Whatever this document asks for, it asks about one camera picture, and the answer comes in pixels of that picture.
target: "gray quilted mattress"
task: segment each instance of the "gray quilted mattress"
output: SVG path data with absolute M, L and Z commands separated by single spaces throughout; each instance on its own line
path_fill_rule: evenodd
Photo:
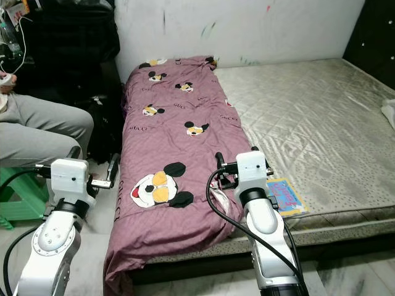
M 395 91 L 342 59 L 215 74 L 251 144 L 309 206 L 286 220 L 297 245 L 395 232 L 395 131 L 380 111 Z M 248 251 L 235 232 L 204 252 L 151 263 Z

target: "pink blanket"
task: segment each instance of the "pink blanket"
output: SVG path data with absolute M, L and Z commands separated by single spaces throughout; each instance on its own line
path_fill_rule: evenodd
M 127 82 L 106 296 L 131 295 L 126 272 L 150 258 L 206 249 L 233 230 L 211 210 L 205 189 L 216 152 L 232 162 L 251 149 L 240 118 L 212 72 L 212 57 L 162 62 L 142 64 Z M 241 207 L 227 195 L 227 215 L 240 220 Z

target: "white wall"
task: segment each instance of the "white wall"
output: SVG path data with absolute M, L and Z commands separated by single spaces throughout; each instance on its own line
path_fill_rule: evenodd
M 126 81 L 147 59 L 214 54 L 219 67 L 234 67 L 341 57 L 364 0 L 115 3 L 117 66 Z

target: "green plastic stool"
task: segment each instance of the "green plastic stool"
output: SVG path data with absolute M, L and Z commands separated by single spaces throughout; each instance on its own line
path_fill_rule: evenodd
M 22 170 L 23 168 L 0 168 L 0 185 Z M 20 200 L 10 200 L 14 193 Z M 17 177 L 0 195 L 0 226 L 13 229 L 9 221 L 41 219 L 47 200 L 46 184 L 40 186 L 33 173 Z

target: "white tile floor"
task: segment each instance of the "white tile floor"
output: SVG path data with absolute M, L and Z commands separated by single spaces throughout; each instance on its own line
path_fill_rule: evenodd
M 91 172 L 104 177 L 107 165 L 91 165 Z M 117 186 L 101 190 L 95 209 L 88 215 L 82 230 L 80 250 L 73 259 L 67 296 L 102 295 L 102 266 L 114 217 Z M 0 229 L 0 263 L 11 242 L 36 222 L 19 222 L 13 231 Z M 10 283 L 15 287 L 30 253 L 31 236 L 24 238 L 10 258 Z M 374 253 L 341 260 L 303 262 L 304 276 L 310 296 L 332 295 L 393 295 L 395 296 L 395 251 Z M 136 296 L 258 296 L 253 270 L 181 281 L 135 287 Z

